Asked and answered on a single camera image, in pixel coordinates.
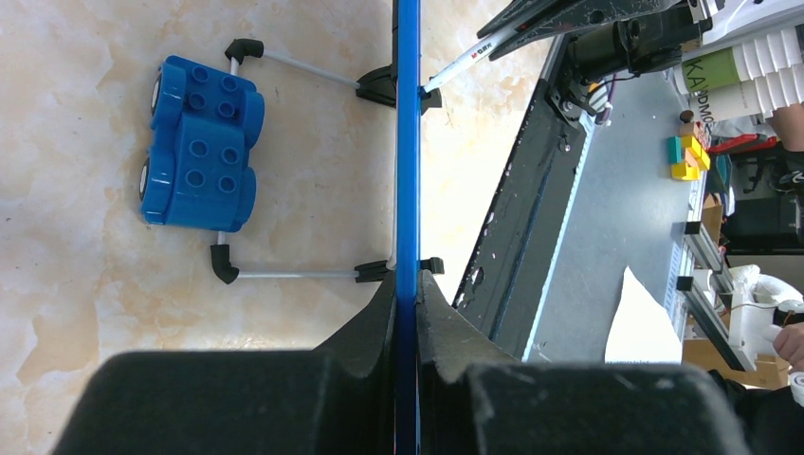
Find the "bystander forearm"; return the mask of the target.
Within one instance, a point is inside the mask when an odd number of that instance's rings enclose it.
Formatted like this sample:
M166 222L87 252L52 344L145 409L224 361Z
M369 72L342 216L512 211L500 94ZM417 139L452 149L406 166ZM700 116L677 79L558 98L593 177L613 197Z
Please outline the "bystander forearm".
M793 104L774 111L770 124L777 140L783 147L794 153L804 151L804 108L802 103Z

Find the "blue framed whiteboard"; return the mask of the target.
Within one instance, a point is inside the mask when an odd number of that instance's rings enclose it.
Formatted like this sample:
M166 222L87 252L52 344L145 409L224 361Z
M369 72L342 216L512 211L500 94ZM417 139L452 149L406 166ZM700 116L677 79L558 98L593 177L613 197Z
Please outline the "blue framed whiteboard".
M420 3L397 3L395 442L418 452L415 303L420 253Z

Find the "blue white marker pen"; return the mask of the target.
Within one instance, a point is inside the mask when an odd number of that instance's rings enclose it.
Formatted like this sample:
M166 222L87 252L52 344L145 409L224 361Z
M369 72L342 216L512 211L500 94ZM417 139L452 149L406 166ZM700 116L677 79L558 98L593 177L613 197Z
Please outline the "blue white marker pen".
M481 39L470 49L457 57L452 63L432 76L422 87L422 94L439 89L445 83L454 79L461 72L488 57L498 46L509 40L517 33L517 26L505 26Z

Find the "bystander hand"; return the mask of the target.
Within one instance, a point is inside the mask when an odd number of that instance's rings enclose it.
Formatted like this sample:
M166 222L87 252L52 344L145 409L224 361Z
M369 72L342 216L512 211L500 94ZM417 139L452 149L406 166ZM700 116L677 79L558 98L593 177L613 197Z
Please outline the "bystander hand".
M787 361L793 372L804 370L804 323L787 325L773 341L777 355Z

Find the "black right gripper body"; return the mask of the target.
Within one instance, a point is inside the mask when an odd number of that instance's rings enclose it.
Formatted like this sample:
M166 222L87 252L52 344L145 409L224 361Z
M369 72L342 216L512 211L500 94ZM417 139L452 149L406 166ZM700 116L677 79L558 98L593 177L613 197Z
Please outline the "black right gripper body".
M656 53L678 54L691 40L691 11L684 1L513 1L478 32L479 41L505 26L517 33L486 59L495 61L526 45L570 34L578 59L613 57L648 61Z

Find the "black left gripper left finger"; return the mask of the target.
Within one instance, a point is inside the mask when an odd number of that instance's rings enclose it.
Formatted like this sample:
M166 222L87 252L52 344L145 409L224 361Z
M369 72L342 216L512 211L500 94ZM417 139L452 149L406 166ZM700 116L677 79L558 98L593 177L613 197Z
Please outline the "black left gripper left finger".
M91 377L59 454L390 454L395 279L318 347L130 352Z

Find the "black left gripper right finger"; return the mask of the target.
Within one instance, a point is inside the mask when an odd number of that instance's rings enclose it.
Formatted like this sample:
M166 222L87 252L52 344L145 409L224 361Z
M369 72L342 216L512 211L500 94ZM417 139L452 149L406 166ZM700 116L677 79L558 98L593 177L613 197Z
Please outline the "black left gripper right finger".
M746 454L703 372L674 364L523 363L446 301L415 305L424 454Z

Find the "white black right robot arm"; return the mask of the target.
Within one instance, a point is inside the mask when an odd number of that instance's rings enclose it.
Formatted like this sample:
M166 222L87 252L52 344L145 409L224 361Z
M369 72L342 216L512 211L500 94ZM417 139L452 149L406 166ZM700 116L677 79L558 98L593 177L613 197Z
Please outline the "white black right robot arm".
M686 45L710 48L802 18L800 1L513 1L477 36L503 33L488 56L495 61L567 35L576 74L591 82L622 70L661 71L680 62Z

